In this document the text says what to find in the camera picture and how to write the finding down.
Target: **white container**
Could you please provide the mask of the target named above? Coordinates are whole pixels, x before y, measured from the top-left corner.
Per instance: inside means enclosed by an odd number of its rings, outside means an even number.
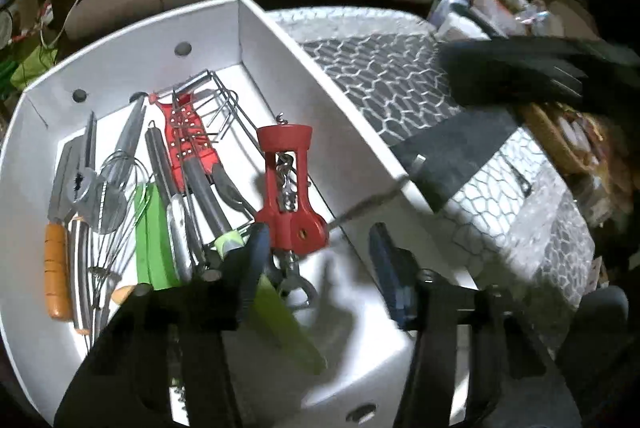
[[[180,42],[192,46],[186,57],[174,54]],[[258,126],[273,124],[274,115],[284,112],[289,122],[314,128],[308,156],[312,205],[327,220],[405,174],[333,81],[251,0],[208,0],[160,14],[52,68],[25,90],[0,155],[0,328],[24,393],[48,422],[83,357],[79,336],[70,324],[50,319],[44,304],[44,228],[60,146],[81,132],[93,109],[100,119],[99,164],[120,131],[111,125],[114,113],[132,93],[161,90],[205,68],[238,91]],[[77,88],[88,94],[82,104],[72,99]],[[225,141],[219,148],[223,162]],[[148,164],[143,140],[136,156]],[[254,172],[264,170],[257,158]],[[241,176],[247,170],[230,175],[260,207],[255,185]],[[334,231],[329,247],[302,264],[303,276],[321,293],[319,310],[300,320],[327,357],[324,374],[305,375],[248,329],[225,334],[231,373],[257,420],[352,426],[347,413],[371,402],[378,412],[367,426],[390,426],[413,344],[388,319],[366,269],[367,236],[375,221],[384,221],[423,267],[472,286],[466,270],[449,267],[441,257],[426,231],[430,216],[417,188],[407,185],[393,201]]]

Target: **wooden handle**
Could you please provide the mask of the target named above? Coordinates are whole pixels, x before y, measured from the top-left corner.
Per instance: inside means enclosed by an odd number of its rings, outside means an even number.
[[[111,301],[113,301],[117,305],[122,305],[124,303],[124,300],[129,297],[131,291],[135,289],[135,287],[135,285],[124,285],[122,287],[118,287],[111,294]]]
[[[47,224],[45,231],[44,294],[51,318],[61,322],[73,319],[66,269],[66,229],[58,223]]]

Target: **red item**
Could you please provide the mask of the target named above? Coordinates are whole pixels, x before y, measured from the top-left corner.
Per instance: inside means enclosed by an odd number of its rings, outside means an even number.
[[[311,146],[310,126],[276,124],[258,128],[258,143],[265,153],[266,195],[264,207],[255,216],[256,222],[268,224],[271,247],[293,251],[298,256],[310,254],[327,245],[328,233],[324,218],[309,203],[306,185],[306,152]],[[293,152],[298,172],[298,208],[281,211],[278,205],[276,153]]]
[[[212,166],[220,162],[220,157],[209,141],[200,116],[193,109],[191,94],[178,99],[177,111],[172,104],[158,102],[158,96],[154,93],[149,96],[149,103],[158,105],[164,114],[164,138],[169,146],[171,172],[178,191],[184,193],[180,154],[183,162],[190,157],[199,157],[207,175],[211,174]]]

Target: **patterned tablecloth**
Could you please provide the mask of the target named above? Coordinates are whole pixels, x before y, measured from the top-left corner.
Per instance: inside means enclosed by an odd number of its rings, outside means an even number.
[[[438,65],[433,29],[399,11],[272,11],[388,146],[464,111]],[[525,198],[505,159],[532,184]],[[528,130],[519,128],[436,214],[443,252],[482,288],[508,287],[551,351],[580,303],[594,245],[572,195]]]

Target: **white cable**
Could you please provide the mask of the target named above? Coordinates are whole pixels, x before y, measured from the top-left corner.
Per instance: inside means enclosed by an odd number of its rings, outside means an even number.
[[[65,30],[65,26],[66,26],[66,21],[69,19],[69,15],[71,14],[71,11],[76,8],[76,5],[78,5],[78,2],[80,0],[76,0],[74,2],[73,5],[71,5],[71,8],[69,9],[69,12],[66,14],[66,18],[65,21],[62,23],[62,28],[60,29],[60,32],[58,33],[58,35],[53,39],[53,41],[49,44],[44,42],[44,36],[42,35],[42,25],[40,25],[40,43],[42,43],[42,46],[44,48],[53,48],[53,46],[56,45],[56,43],[58,43],[58,40],[60,39],[60,36],[62,36],[62,32],[64,32]]]

